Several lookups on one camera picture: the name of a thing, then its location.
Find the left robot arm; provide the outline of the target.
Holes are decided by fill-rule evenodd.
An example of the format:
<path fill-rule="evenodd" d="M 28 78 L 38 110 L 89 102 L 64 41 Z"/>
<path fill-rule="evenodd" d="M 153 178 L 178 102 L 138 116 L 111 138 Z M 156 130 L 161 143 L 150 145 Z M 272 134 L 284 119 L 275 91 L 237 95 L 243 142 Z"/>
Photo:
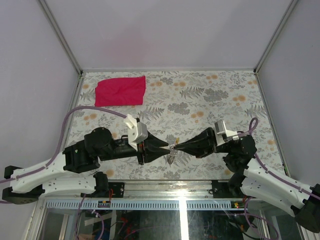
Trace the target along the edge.
<path fill-rule="evenodd" d="M 53 161 L 29 168 L 7 166 L 4 178 L 11 183 L 3 189 L 0 202 L 24 205 L 54 195 L 111 198 L 108 177 L 98 170 L 101 162 L 136 157 L 143 165 L 169 153 L 168 143 L 151 133 L 132 147 L 127 135 L 115 139 L 108 129 L 98 127 L 58 153 Z"/>

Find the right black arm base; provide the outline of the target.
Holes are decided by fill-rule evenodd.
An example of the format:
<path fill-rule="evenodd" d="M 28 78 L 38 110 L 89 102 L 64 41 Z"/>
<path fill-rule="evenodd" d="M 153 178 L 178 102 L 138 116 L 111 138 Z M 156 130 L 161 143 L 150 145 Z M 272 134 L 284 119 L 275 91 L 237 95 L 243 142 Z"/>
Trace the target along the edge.
<path fill-rule="evenodd" d="M 234 195 L 229 190 L 227 180 L 211 180 L 211 189 L 208 190 L 208 193 L 214 199 L 234 198 Z"/>

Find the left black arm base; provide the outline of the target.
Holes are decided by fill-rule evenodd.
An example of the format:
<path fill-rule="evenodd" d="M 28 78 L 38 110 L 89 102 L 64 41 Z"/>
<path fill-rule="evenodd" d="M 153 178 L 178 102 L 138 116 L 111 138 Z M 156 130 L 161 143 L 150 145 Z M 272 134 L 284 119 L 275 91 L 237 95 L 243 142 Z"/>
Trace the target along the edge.
<path fill-rule="evenodd" d="M 123 198 L 125 192 L 125 183 L 124 182 L 110 182 L 108 184 L 110 198 Z"/>

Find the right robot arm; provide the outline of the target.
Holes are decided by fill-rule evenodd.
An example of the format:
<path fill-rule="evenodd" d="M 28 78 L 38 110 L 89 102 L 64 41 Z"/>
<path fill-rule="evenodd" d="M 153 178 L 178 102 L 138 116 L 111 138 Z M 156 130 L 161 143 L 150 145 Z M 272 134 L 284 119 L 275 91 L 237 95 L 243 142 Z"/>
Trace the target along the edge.
<path fill-rule="evenodd" d="M 251 135 L 209 127 L 174 149 L 196 158 L 224 153 L 222 159 L 233 172 L 227 188 L 231 196 L 237 198 L 243 194 L 265 201 L 292 216 L 308 231 L 320 232 L 320 185 L 310 186 L 271 171 L 258 158 Z"/>

